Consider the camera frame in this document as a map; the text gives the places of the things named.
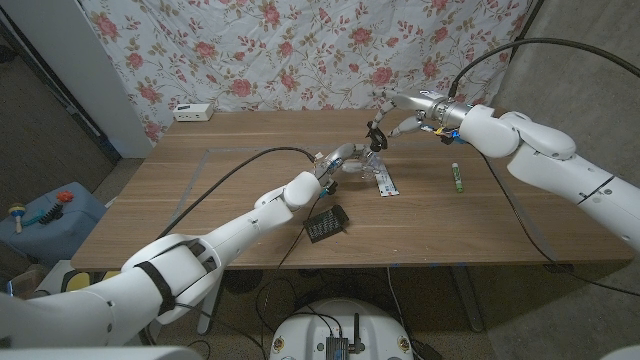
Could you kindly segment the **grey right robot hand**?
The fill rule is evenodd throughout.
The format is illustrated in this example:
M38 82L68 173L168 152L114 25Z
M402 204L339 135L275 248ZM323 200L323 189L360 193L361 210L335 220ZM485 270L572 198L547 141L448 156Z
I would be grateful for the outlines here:
M411 110L415 114L394 128L388 134L389 137L416 132L426 125L433 125L434 129L457 129L472 108L471 105L455 102L445 95L429 90L401 92L392 88L381 88L374 90L373 96L382 98L384 103L374 119L367 124L371 135L380 133L380 123L386 114L394 109Z

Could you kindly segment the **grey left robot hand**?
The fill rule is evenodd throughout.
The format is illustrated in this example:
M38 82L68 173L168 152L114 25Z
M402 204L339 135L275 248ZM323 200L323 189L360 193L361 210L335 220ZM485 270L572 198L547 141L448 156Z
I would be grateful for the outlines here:
M316 161L313 174L321 186L320 197L333 195L337 182L332 175L337 171L359 173L371 169L374 152L366 144L346 143Z

